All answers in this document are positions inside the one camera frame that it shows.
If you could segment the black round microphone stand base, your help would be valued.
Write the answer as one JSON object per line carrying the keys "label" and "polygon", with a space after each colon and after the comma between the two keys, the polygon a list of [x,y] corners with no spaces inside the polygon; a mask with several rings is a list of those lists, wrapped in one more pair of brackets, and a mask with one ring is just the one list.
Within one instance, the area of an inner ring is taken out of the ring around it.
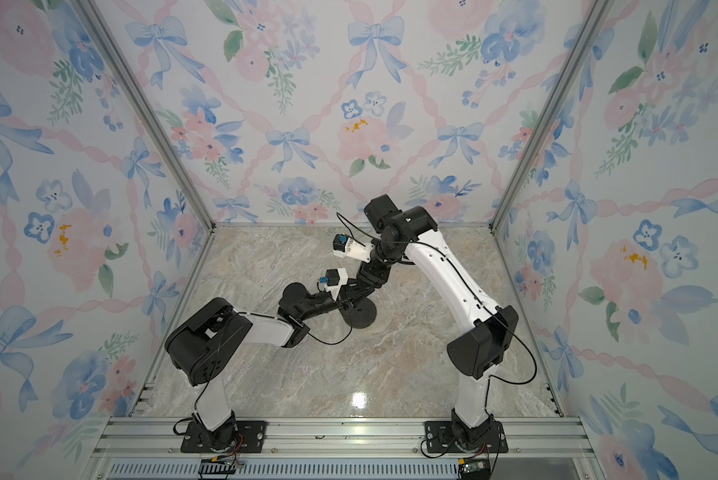
{"label": "black round microphone stand base", "polygon": [[354,306],[342,308],[340,314],[350,328],[366,329],[375,322],[377,308],[369,298],[364,298]]}

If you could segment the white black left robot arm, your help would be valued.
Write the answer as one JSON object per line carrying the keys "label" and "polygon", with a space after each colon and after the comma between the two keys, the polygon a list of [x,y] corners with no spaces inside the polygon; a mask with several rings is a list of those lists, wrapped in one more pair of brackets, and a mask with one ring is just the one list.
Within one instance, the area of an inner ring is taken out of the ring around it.
{"label": "white black left robot arm", "polygon": [[192,414],[183,420],[186,429],[173,429],[182,438],[180,450],[221,456],[261,452],[266,423],[237,421],[222,372],[243,345],[293,348],[306,337],[314,338],[306,321],[333,311],[350,331],[372,325],[377,316],[375,304],[347,285],[320,283],[318,291],[310,292],[301,283],[291,283],[274,315],[243,312],[217,297],[170,333],[165,351],[172,365],[190,386],[200,389]]}

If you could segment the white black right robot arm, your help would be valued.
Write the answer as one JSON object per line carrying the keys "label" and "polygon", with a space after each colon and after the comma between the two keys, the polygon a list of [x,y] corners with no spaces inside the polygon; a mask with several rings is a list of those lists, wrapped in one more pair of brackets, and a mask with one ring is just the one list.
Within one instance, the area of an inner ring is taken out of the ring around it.
{"label": "white black right robot arm", "polygon": [[465,451],[507,452],[503,425],[488,411],[488,398],[491,383],[501,379],[497,367],[511,343],[528,347],[515,334],[517,311],[500,306],[478,286],[425,208],[402,211],[382,195],[364,207],[364,214],[377,236],[356,279],[342,291],[343,296],[358,295],[349,312],[357,312],[370,293],[385,285],[393,265],[407,260],[420,269],[460,330],[447,344],[448,358],[458,372],[457,401],[451,411],[454,442]]}

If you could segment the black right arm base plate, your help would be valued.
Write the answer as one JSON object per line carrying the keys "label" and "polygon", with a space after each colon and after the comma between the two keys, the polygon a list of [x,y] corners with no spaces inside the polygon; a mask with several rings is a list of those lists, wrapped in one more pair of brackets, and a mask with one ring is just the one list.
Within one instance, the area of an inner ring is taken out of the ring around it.
{"label": "black right arm base plate", "polygon": [[426,421],[424,446],[429,454],[477,452],[507,453],[509,450],[501,422],[488,418],[477,427],[460,421]]}

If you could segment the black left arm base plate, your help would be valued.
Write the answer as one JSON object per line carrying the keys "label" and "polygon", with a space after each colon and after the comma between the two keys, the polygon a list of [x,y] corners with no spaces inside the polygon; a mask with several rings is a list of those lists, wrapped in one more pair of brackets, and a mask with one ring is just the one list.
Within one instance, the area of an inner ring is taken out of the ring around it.
{"label": "black left arm base plate", "polygon": [[268,423],[263,420],[230,419],[215,432],[210,432],[196,420],[188,423],[180,434],[180,452],[186,454],[261,453]]}

